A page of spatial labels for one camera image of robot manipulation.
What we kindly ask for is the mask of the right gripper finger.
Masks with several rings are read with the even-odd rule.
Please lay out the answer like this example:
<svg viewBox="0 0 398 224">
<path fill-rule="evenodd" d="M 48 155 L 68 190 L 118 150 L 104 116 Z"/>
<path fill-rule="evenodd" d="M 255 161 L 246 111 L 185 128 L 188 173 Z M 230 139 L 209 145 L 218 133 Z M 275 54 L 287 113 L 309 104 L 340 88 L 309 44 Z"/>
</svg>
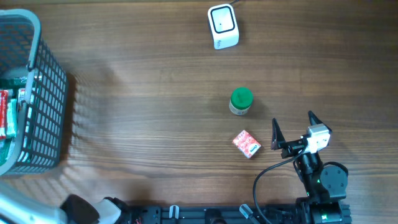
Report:
<svg viewBox="0 0 398 224">
<path fill-rule="evenodd" d="M 313 111 L 308 112 L 308 118 L 311 126 L 323 124 L 323 122 L 315 115 Z"/>
<path fill-rule="evenodd" d="M 275 118 L 272 119 L 272 138 L 271 138 L 271 149 L 279 150 L 285 147 L 286 141 L 280 126 Z"/>
</svg>

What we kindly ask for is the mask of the red snack box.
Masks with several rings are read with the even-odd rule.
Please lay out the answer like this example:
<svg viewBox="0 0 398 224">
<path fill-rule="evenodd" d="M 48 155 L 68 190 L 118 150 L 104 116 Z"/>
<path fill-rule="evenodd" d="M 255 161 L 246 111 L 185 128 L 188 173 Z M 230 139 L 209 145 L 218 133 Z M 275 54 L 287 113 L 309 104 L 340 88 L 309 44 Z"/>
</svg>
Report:
<svg viewBox="0 0 398 224">
<path fill-rule="evenodd" d="M 232 141 L 232 143 L 250 159 L 261 148 L 261 144 L 246 130 L 242 130 Z"/>
</svg>

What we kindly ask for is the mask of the green lid jar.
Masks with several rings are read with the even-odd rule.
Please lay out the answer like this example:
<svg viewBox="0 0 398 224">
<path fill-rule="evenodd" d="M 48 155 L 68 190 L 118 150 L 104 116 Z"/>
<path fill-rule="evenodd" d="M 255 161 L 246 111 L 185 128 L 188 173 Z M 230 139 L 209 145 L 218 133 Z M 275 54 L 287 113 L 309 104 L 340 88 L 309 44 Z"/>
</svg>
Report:
<svg viewBox="0 0 398 224">
<path fill-rule="evenodd" d="M 229 109 L 235 115 L 245 115 L 249 111 L 253 100 L 253 93 L 250 89 L 246 87 L 239 87 L 231 94 L 229 100 Z"/>
</svg>

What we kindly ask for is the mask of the green 3M package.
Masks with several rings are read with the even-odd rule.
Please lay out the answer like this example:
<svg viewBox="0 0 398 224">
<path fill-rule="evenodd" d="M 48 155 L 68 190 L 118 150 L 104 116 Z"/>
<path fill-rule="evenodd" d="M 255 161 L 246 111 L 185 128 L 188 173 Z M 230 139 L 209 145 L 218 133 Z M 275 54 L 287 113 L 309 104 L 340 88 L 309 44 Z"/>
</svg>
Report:
<svg viewBox="0 0 398 224">
<path fill-rule="evenodd" d="M 11 79 L 1 79 L 1 89 L 20 89 L 24 88 L 27 83 L 27 77 L 16 77 Z"/>
</svg>

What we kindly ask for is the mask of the teal toothbrush pack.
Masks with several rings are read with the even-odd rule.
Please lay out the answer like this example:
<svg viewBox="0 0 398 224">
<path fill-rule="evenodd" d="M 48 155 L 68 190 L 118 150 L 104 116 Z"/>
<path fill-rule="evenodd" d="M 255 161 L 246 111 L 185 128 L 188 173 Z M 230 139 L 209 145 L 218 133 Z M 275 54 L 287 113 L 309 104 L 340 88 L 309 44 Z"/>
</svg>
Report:
<svg viewBox="0 0 398 224">
<path fill-rule="evenodd" d="M 17 100 L 11 99 L 7 104 L 6 137 L 14 138 L 17 135 Z"/>
</svg>

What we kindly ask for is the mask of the red toothpaste tube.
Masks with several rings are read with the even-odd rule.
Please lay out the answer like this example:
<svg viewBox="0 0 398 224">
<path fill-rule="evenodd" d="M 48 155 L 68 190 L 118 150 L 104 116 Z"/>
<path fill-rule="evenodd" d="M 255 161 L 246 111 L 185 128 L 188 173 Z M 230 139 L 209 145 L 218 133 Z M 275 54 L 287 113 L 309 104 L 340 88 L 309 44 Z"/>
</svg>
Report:
<svg viewBox="0 0 398 224">
<path fill-rule="evenodd" d="M 7 98 L 8 98 L 8 91 L 1 90 L 1 126 L 0 126 L 0 136 L 1 139 L 6 138 L 6 115 L 7 115 Z"/>
</svg>

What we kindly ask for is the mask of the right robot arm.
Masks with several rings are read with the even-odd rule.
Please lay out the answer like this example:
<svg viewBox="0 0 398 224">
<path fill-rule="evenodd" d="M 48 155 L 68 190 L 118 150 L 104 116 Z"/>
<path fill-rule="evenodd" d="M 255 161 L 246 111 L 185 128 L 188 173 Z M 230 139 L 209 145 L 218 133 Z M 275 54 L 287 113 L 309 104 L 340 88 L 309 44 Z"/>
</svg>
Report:
<svg viewBox="0 0 398 224">
<path fill-rule="evenodd" d="M 307 192 L 295 206 L 300 223 L 351 223 L 346 198 L 348 169 L 338 162 L 322 162 L 319 152 L 329 146 L 332 130 L 312 111 L 310 126 L 298 140 L 286 141 L 277 120 L 272 120 L 272 150 L 281 150 L 283 159 L 292 158 L 294 169 Z"/>
</svg>

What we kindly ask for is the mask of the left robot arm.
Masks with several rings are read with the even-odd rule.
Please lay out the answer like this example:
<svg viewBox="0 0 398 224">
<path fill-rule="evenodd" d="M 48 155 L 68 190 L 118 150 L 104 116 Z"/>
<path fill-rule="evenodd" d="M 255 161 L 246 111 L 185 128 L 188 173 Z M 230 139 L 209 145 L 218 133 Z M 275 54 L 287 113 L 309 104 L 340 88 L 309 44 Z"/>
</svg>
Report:
<svg viewBox="0 0 398 224">
<path fill-rule="evenodd" d="M 115 198 L 90 203 L 71 194 L 59 206 L 34 200 L 1 182 L 1 223 L 132 223 L 128 206 Z"/>
</svg>

